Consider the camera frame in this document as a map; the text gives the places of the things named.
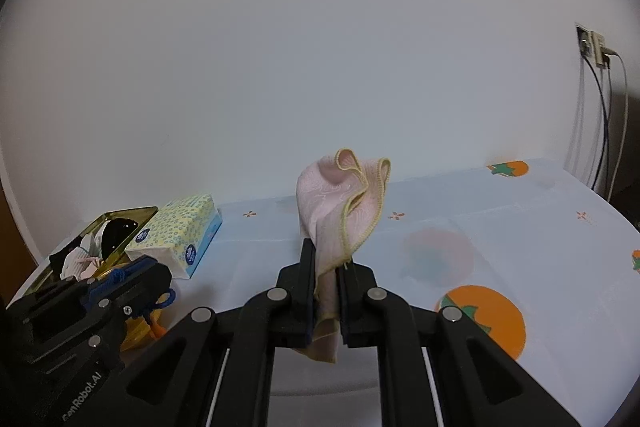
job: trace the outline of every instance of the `pink towel with yellow trim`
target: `pink towel with yellow trim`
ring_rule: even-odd
[[[310,359],[335,362],[338,347],[338,292],[335,268],[351,260],[380,220],[388,158],[359,162],[350,149],[309,165],[296,186],[300,229],[316,246],[318,317]]]

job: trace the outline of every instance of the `tissue pack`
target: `tissue pack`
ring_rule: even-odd
[[[174,200],[158,210],[126,248],[132,261],[149,255],[174,279],[189,279],[222,224],[211,194]]]

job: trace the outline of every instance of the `wall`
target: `wall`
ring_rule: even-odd
[[[46,254],[78,221],[211,190],[293,193],[341,146],[393,179],[547,156],[581,176],[596,126],[575,23],[626,58],[639,0],[8,0],[0,145]],[[614,70],[619,89],[618,70]]]

